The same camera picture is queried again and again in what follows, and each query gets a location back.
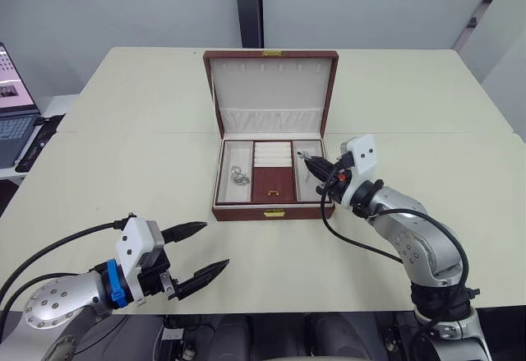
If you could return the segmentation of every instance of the gold latch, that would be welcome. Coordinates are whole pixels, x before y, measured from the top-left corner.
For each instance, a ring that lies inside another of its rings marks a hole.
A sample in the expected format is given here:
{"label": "gold latch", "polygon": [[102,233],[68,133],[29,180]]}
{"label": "gold latch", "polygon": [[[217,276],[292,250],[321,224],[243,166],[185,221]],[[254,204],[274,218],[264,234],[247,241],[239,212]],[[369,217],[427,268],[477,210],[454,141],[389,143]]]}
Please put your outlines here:
{"label": "gold latch", "polygon": [[263,50],[263,57],[281,57],[281,50]]}
{"label": "gold latch", "polygon": [[283,209],[269,209],[263,211],[265,217],[285,217],[285,211]]}

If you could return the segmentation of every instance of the gray wall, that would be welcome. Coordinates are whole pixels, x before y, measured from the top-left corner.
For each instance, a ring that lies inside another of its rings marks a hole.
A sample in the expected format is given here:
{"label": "gray wall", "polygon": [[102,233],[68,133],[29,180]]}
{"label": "gray wall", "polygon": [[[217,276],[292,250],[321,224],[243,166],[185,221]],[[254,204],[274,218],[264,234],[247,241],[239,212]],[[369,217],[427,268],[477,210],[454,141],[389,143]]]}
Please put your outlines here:
{"label": "gray wall", "polygon": [[508,49],[482,82],[482,87],[526,141],[526,34]]}
{"label": "gray wall", "polygon": [[266,47],[450,49],[482,0],[263,0]]}
{"label": "gray wall", "polygon": [[459,54],[526,141],[525,26],[526,0],[493,0]]}
{"label": "gray wall", "polygon": [[0,40],[37,99],[79,92],[113,46],[241,46],[236,0],[0,3]]}
{"label": "gray wall", "polygon": [[493,0],[459,51],[481,83],[518,37],[524,33],[526,0]]}

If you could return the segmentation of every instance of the laptop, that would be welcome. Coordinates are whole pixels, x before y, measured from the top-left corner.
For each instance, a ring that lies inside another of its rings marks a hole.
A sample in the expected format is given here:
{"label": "laptop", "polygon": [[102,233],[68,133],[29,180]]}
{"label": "laptop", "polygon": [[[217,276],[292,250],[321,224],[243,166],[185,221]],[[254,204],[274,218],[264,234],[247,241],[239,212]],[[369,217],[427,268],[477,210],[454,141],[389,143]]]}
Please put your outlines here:
{"label": "laptop", "polygon": [[15,164],[40,111],[0,42],[0,168]]}

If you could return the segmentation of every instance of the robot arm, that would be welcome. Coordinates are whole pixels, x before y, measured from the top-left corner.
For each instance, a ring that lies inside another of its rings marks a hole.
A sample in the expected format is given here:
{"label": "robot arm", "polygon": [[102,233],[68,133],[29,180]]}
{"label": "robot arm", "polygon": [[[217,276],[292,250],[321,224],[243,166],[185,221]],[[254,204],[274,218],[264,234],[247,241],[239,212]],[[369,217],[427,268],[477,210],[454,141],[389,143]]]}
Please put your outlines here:
{"label": "robot arm", "polygon": [[[321,157],[300,156],[324,182],[317,189],[321,195],[328,194],[352,209],[396,249],[411,280],[417,320],[423,325],[441,320],[425,332],[427,341],[418,341],[418,358],[491,361],[477,312],[469,302],[478,291],[461,282],[464,264],[459,249],[430,221],[420,202],[384,186],[381,180],[372,182],[376,148],[371,135],[342,144],[341,153],[335,164]],[[413,214],[390,212],[393,209]]]}
{"label": "robot arm", "polygon": [[172,279],[164,245],[179,242],[204,228],[191,222],[160,231],[154,221],[131,215],[117,243],[118,259],[82,275],[51,280],[30,297],[15,330],[0,344],[0,358],[70,360],[84,334],[114,309],[164,292],[184,299],[208,285],[228,265],[216,262],[179,284]]}

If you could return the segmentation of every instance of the laptop keyboard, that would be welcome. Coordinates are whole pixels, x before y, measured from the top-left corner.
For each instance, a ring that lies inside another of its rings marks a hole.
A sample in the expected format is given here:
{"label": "laptop keyboard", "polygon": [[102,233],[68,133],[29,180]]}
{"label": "laptop keyboard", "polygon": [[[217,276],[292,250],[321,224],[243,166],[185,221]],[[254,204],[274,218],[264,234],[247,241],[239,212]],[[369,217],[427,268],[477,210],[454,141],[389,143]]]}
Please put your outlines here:
{"label": "laptop keyboard", "polygon": [[20,139],[31,123],[31,117],[9,118],[0,120],[0,141]]}

